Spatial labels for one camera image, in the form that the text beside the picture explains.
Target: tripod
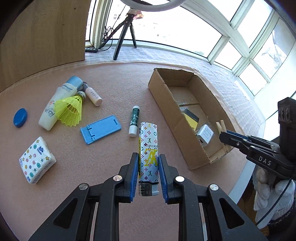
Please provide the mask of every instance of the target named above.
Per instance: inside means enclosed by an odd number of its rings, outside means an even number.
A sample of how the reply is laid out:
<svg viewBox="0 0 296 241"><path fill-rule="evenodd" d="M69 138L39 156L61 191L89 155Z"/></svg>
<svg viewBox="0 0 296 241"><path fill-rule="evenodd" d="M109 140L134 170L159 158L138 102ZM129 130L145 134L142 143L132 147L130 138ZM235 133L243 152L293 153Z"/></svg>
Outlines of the tripod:
<svg viewBox="0 0 296 241"><path fill-rule="evenodd" d="M132 24L132 21L133 21L134 17L135 17L134 14L128 13L126 19L114 29L114 31L104 40L104 42L99 47L99 49L103 48L106 45L106 43L113 37L113 35L123 26L123 29L121 31L119 40L118 40L117 45L116 45L115 53L113 55L113 60L117 60L119 51L121 49L121 46L122 46L122 43L123 43L123 40L124 40L124 37L126 35L126 32L127 32L128 28L130 28L130 31L131 31L131 37L132 37L132 40L133 40L133 45L134 45L135 48L137 48L135 32L133 30L133 24Z"/></svg>

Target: badminton shuttlecock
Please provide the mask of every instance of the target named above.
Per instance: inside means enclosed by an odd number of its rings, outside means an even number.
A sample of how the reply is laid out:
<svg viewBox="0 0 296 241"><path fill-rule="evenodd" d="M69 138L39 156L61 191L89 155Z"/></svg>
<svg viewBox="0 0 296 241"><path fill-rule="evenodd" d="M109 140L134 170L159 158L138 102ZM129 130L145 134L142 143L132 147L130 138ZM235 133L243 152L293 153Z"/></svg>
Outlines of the badminton shuttlecock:
<svg viewBox="0 0 296 241"><path fill-rule="evenodd" d="M73 97L58 100L54 104L55 114L66 126L76 126L81 121L82 102L85 99L83 91Z"/></svg>

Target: cardboard box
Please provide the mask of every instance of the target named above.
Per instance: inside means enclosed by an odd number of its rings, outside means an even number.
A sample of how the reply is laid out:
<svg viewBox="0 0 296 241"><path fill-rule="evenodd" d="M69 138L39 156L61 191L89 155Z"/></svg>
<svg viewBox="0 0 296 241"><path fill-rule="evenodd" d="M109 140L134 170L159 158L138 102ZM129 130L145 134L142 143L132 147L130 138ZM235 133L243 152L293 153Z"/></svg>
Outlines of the cardboard box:
<svg viewBox="0 0 296 241"><path fill-rule="evenodd" d="M223 144L219 141L216 122L224 120L227 130L244 134L217 91L200 73L154 69L148 88L190 170L213 163L226 154ZM182 114L185 108L199 118L196 130L207 124L214 132L206 147L201 146L195 130L190 127Z"/></svg>

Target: lighter metal cap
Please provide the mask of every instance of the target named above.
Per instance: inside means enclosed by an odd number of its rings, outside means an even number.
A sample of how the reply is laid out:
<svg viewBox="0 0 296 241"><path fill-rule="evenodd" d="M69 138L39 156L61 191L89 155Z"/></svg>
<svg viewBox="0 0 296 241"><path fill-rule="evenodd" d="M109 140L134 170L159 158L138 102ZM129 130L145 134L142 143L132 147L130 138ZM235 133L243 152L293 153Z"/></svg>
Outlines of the lighter metal cap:
<svg viewBox="0 0 296 241"><path fill-rule="evenodd" d="M159 194L158 183L139 183L140 196L155 196Z"/></svg>
<svg viewBox="0 0 296 241"><path fill-rule="evenodd" d="M70 79L67 80L66 83L73 85L78 90L81 89L83 85L82 79L77 76L72 76Z"/></svg>

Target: blue lid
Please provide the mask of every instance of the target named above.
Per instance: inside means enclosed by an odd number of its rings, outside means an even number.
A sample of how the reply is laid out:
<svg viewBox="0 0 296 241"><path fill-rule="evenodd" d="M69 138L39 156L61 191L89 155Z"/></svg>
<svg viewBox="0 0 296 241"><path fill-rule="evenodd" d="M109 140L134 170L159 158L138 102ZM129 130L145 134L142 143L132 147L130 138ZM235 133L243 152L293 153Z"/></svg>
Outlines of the blue lid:
<svg viewBox="0 0 296 241"><path fill-rule="evenodd" d="M24 108L19 109L13 118L14 125L18 128L22 127L27 120L27 116L27 111Z"/></svg>
<svg viewBox="0 0 296 241"><path fill-rule="evenodd" d="M81 80L81 78L79 78L77 76L72 76L70 79L68 79L68 81L66 83L73 85L78 90L83 85L83 81Z"/></svg>

